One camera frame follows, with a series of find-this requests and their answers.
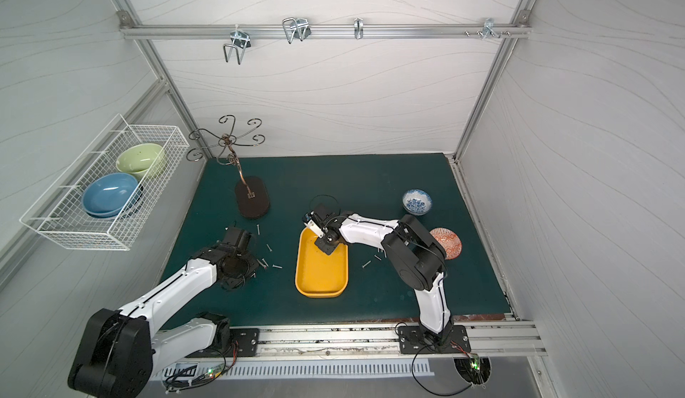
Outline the green mat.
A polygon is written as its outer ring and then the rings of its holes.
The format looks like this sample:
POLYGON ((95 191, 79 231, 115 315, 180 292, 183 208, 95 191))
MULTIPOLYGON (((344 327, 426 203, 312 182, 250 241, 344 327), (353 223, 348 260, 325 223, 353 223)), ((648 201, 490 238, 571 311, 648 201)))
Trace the green mat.
POLYGON ((256 277, 235 291, 214 285, 196 296, 170 320, 176 327, 203 312, 226 316, 235 326, 340 323, 415 318, 414 291, 374 248, 354 245, 349 251, 349 282, 335 298, 308 298, 295 287, 303 215, 318 204, 335 212, 352 211, 368 218, 403 217, 403 194, 422 189, 433 207, 421 217, 426 228, 444 227, 461 239, 461 255, 447 262, 447 304, 455 315, 508 312, 509 305, 463 201, 445 155, 339 155, 338 157, 267 157, 242 162, 260 177, 270 199, 269 212, 251 221, 237 210, 237 168, 215 163, 204 168, 193 202, 165 271, 177 271, 201 248, 221 240, 236 226, 253 234, 251 252, 265 259, 256 277), (370 261, 366 268, 362 265, 370 261))

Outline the aluminium cross rail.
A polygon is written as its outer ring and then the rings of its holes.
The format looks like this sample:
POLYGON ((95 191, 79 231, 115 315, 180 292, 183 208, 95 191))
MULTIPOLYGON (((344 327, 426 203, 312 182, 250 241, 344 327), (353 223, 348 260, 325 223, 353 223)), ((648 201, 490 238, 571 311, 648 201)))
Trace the aluminium cross rail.
MULTIPOLYGON (((528 25, 495 24, 501 31, 510 31, 507 39, 527 38, 533 28, 528 25)), ((481 40, 467 38, 465 31, 478 31, 483 23, 474 25, 378 25, 364 22, 362 40, 481 40)), ((228 40, 229 35, 240 29, 247 32, 251 41, 284 41, 282 25, 139 25, 122 28, 121 33, 128 40, 228 40)), ((355 40, 353 23, 342 25, 310 24, 311 35, 307 40, 355 40)))

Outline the double metal hook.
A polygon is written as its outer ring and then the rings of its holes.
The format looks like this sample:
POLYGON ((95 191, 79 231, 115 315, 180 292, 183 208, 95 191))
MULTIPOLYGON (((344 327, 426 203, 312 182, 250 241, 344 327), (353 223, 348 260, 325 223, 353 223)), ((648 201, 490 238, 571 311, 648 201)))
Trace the double metal hook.
POLYGON ((242 64, 246 50, 252 46, 251 37, 247 32, 235 29, 229 35, 229 41, 223 45, 225 62, 228 63, 231 57, 235 58, 237 64, 242 64))

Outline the blue white patterned bowl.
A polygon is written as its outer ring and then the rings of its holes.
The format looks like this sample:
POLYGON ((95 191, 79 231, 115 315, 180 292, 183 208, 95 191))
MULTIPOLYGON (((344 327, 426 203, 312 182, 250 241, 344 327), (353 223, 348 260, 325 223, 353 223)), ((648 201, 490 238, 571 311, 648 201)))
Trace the blue white patterned bowl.
POLYGON ((402 196, 402 205, 411 215, 422 216, 428 214, 433 207, 433 200, 422 189, 407 190, 402 196))

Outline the red patterned bowl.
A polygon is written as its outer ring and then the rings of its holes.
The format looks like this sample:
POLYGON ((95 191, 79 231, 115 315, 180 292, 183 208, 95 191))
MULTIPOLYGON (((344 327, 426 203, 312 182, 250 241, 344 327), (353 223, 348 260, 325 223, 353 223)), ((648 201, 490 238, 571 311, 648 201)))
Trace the red patterned bowl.
POLYGON ((461 255, 463 244, 454 231, 446 228, 435 228, 430 231, 430 234, 444 249, 446 260, 454 260, 461 255))

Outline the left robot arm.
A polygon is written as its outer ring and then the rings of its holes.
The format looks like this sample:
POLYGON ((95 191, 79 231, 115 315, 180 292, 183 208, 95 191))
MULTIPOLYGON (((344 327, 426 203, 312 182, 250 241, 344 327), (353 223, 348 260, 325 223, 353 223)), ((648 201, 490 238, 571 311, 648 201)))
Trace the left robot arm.
POLYGON ((102 309, 87 321, 67 383, 91 397, 137 397, 149 380, 189 355, 215 355, 221 363, 202 374, 182 369, 162 381, 169 391, 209 384, 240 357, 257 352, 260 331, 234 328, 228 317, 203 312, 167 330, 165 324, 201 292, 221 285, 240 289, 259 267, 250 252, 253 235, 229 227, 224 238, 189 258, 167 280, 117 310, 102 309))

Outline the bronze hook stand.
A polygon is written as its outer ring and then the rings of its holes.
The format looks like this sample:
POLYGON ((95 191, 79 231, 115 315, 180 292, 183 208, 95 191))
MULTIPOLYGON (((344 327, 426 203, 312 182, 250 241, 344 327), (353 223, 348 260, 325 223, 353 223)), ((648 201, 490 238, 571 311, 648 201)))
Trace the bronze hook stand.
POLYGON ((235 200, 237 210, 241 216, 248 220, 256 220, 266 215, 270 209, 270 199, 266 184, 258 176, 246 176, 235 148, 256 148, 266 141, 266 137, 258 133, 263 121, 258 117, 246 122, 248 129, 242 134, 235 133, 237 118, 233 114, 225 114, 218 119, 219 124, 229 124, 229 132, 221 135, 205 128, 198 128, 189 132, 188 138, 197 142, 197 148, 190 148, 186 153, 186 159, 190 162, 198 162, 210 155, 214 148, 220 152, 212 157, 221 166, 235 166, 239 181, 235 184, 235 200))

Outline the right metal hook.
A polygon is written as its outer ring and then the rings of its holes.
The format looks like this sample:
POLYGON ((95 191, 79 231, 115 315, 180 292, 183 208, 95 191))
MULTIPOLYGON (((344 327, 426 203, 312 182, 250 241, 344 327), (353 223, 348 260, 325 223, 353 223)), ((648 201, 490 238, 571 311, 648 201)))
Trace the right metal hook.
POLYGON ((501 31, 496 28, 496 25, 492 19, 486 19, 483 22, 483 26, 478 30, 474 32, 469 32, 465 31, 464 35, 467 38, 474 38, 478 37, 481 40, 488 40, 488 39, 507 39, 511 36, 510 31, 501 31))

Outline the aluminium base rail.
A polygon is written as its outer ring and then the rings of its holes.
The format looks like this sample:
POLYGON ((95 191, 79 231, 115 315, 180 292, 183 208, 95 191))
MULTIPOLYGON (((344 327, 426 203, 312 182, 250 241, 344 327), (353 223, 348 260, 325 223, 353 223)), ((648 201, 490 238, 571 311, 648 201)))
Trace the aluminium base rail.
MULTIPOLYGON (((358 358, 409 358, 401 354, 395 328, 412 322, 301 324, 260 327, 253 360, 333 360, 358 358)), ((432 354, 438 357, 545 356, 547 349, 531 321, 460 321, 466 328, 471 353, 432 354)))

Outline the yellow plastic storage box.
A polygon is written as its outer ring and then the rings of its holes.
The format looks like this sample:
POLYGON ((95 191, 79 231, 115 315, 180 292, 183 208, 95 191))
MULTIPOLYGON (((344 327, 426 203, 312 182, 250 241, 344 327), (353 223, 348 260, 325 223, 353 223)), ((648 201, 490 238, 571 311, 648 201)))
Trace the yellow plastic storage box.
POLYGON ((316 246, 317 235, 309 229, 301 232, 294 283, 308 298, 335 298, 349 282, 349 249, 340 244, 331 255, 316 246))

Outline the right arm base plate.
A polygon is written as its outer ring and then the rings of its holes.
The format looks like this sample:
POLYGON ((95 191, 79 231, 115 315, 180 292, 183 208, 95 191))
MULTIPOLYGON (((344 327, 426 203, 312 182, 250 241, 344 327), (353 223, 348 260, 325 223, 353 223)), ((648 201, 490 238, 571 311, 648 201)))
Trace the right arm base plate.
POLYGON ((466 328, 449 325, 442 333, 435 334, 421 325, 401 324, 395 328, 401 354, 463 354, 471 353, 466 328))

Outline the small metal hook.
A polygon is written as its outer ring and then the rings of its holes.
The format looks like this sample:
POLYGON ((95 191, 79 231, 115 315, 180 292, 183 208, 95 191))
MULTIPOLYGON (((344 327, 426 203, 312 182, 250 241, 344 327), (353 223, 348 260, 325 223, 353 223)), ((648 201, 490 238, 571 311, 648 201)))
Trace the small metal hook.
POLYGON ((362 18, 353 21, 353 35, 355 40, 362 40, 364 37, 364 22, 362 18))

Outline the looped metal hook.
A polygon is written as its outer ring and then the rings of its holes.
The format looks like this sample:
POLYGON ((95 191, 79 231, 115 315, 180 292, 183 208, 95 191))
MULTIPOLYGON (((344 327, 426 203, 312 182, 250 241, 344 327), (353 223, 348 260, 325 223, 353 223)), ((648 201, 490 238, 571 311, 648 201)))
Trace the looped metal hook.
POLYGON ((311 35, 309 20, 302 17, 288 17, 282 21, 285 39, 289 44, 295 40, 305 41, 311 35))

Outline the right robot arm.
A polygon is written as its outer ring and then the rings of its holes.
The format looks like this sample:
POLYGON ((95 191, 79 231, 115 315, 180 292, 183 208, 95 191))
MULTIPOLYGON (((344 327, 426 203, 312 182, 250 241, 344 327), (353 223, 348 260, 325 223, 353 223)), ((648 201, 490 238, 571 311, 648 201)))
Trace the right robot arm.
POLYGON ((444 291, 447 254, 419 219, 410 214, 388 221, 352 212, 336 214, 320 204, 303 215, 303 224, 315 234, 315 245, 326 255, 342 244, 383 251, 398 276, 415 291, 425 340, 440 343, 451 333, 451 311, 444 291))

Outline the white vent strip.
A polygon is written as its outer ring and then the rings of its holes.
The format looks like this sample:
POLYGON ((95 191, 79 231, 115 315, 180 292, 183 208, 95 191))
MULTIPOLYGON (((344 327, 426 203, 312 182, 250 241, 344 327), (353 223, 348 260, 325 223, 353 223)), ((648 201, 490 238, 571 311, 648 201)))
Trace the white vent strip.
POLYGON ((221 380, 360 379, 432 377, 426 358, 331 361, 242 361, 222 374, 221 380))

